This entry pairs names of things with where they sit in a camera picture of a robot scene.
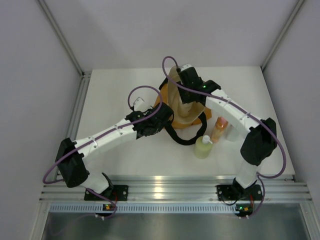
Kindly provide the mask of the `green pump bottle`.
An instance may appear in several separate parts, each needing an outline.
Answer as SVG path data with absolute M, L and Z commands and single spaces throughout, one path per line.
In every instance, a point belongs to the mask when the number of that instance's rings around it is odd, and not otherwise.
M 194 146 L 194 155 L 199 159 L 205 159 L 209 156 L 213 147 L 213 142 L 209 135 L 200 136 Z

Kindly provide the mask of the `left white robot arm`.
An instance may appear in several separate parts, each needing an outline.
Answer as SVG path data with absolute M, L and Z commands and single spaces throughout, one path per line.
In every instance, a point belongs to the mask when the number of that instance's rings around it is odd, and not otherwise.
M 62 140 L 55 161 L 66 186 L 82 186 L 94 191 L 102 200 L 109 199 L 114 185 L 106 173 L 92 168 L 93 161 L 122 143 L 159 133 L 173 117 L 173 110 L 159 103 L 145 111 L 132 111 L 114 126 L 95 135 L 75 141 Z

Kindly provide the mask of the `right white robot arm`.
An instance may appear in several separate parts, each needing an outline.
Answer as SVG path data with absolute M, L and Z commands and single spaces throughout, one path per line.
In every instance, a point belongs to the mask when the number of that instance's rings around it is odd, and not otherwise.
M 240 170 L 230 186 L 237 200 L 245 199 L 257 181 L 263 160 L 279 145 L 276 122 L 272 118 L 259 119 L 235 103 L 219 84 L 203 81 L 196 69 L 187 64 L 177 68 L 177 83 L 182 103 L 200 103 L 225 118 L 243 137 L 240 148 L 243 158 Z

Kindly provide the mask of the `white bottle black cap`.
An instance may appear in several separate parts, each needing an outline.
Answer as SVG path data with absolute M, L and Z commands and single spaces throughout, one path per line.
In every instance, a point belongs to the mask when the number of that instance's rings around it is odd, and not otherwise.
M 235 142 L 239 136 L 239 131 L 233 125 L 230 125 L 225 132 L 225 139 L 230 142 Z

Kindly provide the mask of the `tan canvas tote bag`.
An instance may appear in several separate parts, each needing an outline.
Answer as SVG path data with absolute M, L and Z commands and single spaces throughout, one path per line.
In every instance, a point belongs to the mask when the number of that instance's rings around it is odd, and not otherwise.
M 166 131 L 178 144 L 190 146 L 195 144 L 196 140 L 204 135 L 207 129 L 207 120 L 212 117 L 212 111 L 197 102 L 186 104 L 182 103 L 179 87 L 177 87 L 177 84 L 180 82 L 179 72 L 180 70 L 177 70 L 177 67 L 172 67 L 168 76 L 173 81 L 169 81 L 166 78 L 159 86 L 159 90 L 163 103 L 167 104 L 174 112 L 172 122 L 165 127 Z M 206 82 L 203 81 L 203 84 L 200 87 L 200 92 L 202 91 L 203 86 L 210 85 L 211 83 L 211 80 Z M 176 129 L 186 129 L 190 126 L 199 124 L 201 124 L 201 127 L 197 131 L 195 137 L 189 140 L 180 138 L 176 132 Z

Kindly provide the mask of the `orange bottle pink cap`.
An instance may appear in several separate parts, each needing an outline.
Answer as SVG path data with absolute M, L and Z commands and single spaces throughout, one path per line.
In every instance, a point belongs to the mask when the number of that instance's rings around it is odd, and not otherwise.
M 223 117 L 218 117 L 211 133 L 211 140 L 217 143 L 228 127 L 228 121 Z

